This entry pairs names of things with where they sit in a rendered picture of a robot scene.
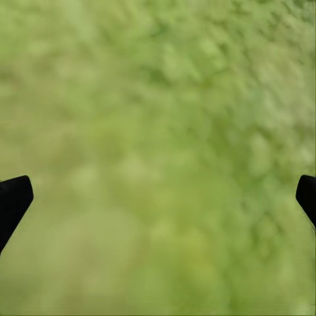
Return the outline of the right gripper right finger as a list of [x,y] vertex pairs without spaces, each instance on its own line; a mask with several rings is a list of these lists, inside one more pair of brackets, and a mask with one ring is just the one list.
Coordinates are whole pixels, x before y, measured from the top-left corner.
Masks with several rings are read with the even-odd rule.
[[296,199],[316,227],[316,177],[300,177]]

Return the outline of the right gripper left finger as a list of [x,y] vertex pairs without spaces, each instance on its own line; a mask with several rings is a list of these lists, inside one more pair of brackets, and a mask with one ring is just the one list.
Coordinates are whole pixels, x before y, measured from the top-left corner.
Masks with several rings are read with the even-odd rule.
[[33,197],[29,176],[22,175],[0,183],[0,253],[29,208]]

